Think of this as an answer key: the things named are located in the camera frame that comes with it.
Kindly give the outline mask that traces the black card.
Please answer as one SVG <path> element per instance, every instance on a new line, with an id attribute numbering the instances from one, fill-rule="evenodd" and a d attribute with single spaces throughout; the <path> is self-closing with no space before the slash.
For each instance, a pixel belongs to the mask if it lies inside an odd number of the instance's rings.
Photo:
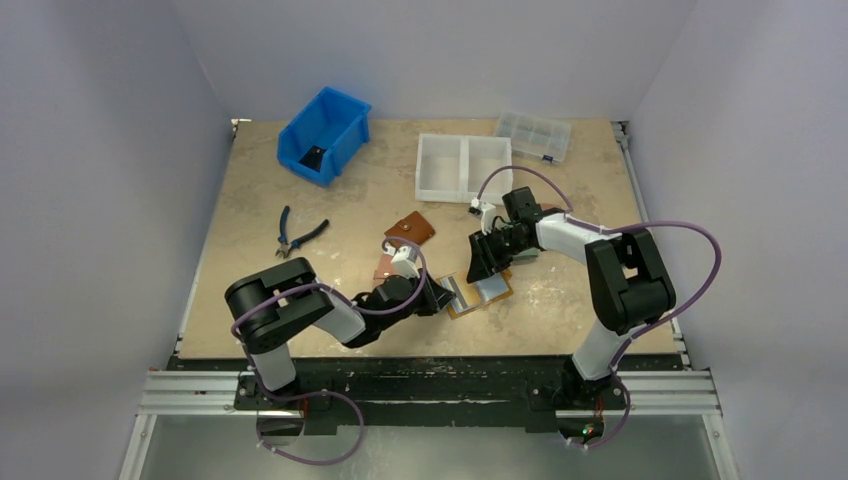
<path id="1" fill-rule="evenodd" d="M 322 168 L 325 149 L 319 146 L 312 146 L 299 160 L 299 163 L 306 168 L 319 172 Z"/>

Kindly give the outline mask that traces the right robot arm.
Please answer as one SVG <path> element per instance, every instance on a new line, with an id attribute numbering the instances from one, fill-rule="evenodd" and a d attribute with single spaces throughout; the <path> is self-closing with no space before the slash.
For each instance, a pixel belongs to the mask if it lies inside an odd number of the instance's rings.
<path id="1" fill-rule="evenodd" d="M 604 233 L 579 222 L 563 209 L 544 208 L 527 187 L 503 197 L 507 219 L 497 220 L 494 205 L 479 199 L 470 213 L 481 229 L 470 235 L 467 283 L 488 279 L 508 269 L 527 250 L 563 254 L 587 269 L 592 306 L 597 317 L 588 336 L 571 357 L 561 381 L 564 399 L 584 407 L 601 391 L 601 379 L 612 372 L 618 349 L 638 327 L 651 325 L 676 303 L 676 292 L 650 232 Z"/>

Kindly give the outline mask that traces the orange card holder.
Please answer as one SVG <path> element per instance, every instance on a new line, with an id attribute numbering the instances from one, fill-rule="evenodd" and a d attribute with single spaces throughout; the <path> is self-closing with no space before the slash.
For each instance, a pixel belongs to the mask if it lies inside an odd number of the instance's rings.
<path id="1" fill-rule="evenodd" d="M 512 273 L 504 270 L 487 279 L 468 283 L 466 273 L 446 275 L 438 280 L 439 284 L 451 291 L 455 298 L 447 307 L 448 315 L 458 319 L 480 310 L 490 304 L 501 301 L 513 294 L 510 280 Z"/>

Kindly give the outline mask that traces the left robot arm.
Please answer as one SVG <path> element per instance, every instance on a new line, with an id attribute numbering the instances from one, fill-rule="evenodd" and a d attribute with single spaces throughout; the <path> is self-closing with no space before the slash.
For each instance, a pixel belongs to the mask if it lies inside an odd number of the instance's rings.
<path id="1" fill-rule="evenodd" d="M 298 382 L 288 342 L 309 327 L 347 348 L 368 345 L 411 316 L 432 316 L 455 294 L 420 269 L 411 278 L 388 276 L 352 300 L 318 281 L 308 260 L 296 258 L 233 283 L 224 293 L 241 341 L 261 379 L 259 395 L 272 408 L 297 399 Z"/>

